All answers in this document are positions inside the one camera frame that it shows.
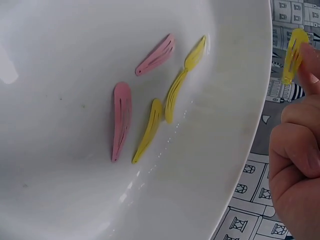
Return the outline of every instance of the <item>finger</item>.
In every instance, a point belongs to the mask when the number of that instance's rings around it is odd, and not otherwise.
[[[307,95],[320,94],[320,51],[307,43],[302,43],[299,53],[302,63],[298,75],[302,88]]]
[[[320,143],[320,111],[318,108],[304,103],[286,106],[281,114],[281,123],[304,126],[311,130],[315,139]]]
[[[302,101],[303,104],[311,105],[320,110],[320,95],[307,96]]]
[[[272,130],[269,144],[269,179],[278,174],[283,179],[301,177],[296,168],[308,178],[320,177],[320,152],[313,133],[304,126],[283,123]]]

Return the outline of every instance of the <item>fingernail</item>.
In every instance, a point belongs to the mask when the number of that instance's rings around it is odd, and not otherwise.
[[[312,170],[320,169],[320,151],[318,148],[311,148],[308,154],[308,163]]]

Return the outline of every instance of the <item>hand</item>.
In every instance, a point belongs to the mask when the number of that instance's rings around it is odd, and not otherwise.
[[[276,213],[296,240],[320,238],[320,51],[301,45],[298,75],[307,97],[288,105],[269,144]]]

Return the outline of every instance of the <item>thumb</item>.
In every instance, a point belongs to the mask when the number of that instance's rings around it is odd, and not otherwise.
[[[302,43],[300,51],[302,64],[298,75],[300,84],[307,95],[320,94],[320,51]]]

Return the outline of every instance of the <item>window drawing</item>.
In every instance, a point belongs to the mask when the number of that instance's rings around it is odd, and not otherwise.
[[[246,164],[244,166],[243,172],[246,174],[253,174],[255,172],[255,170],[256,170],[255,166]]]
[[[248,190],[248,187],[243,184],[237,184],[235,188],[235,192],[239,194],[244,194]]]
[[[287,20],[287,18],[288,18],[287,15],[281,14],[281,13],[279,14],[279,19],[280,20]]]
[[[294,9],[294,10],[301,11],[301,6],[300,6],[300,5],[297,5],[297,4],[294,4],[294,5],[293,5],[293,9]]]
[[[241,233],[243,233],[243,231],[245,230],[245,228],[247,226],[247,223],[248,223],[248,221],[241,221],[235,216],[229,229],[237,229]]]
[[[271,234],[272,235],[284,235],[286,234],[287,232],[287,228],[283,225],[279,225],[279,224],[275,224],[272,231],[271,231]]]
[[[279,2],[279,7],[280,7],[281,9],[286,9],[286,8],[287,8],[287,4],[286,4],[286,3]]]
[[[240,238],[232,238],[232,237],[229,237],[228,234],[226,234],[223,238],[223,240],[239,240]]]
[[[301,21],[301,17],[300,17],[300,16],[297,16],[297,15],[294,15],[294,16],[293,16],[293,20],[300,22],[300,21]]]
[[[318,19],[319,18],[319,13],[312,12],[312,17]]]
[[[265,189],[264,187],[261,188],[260,194],[259,194],[260,199],[271,199],[271,193],[270,190]]]

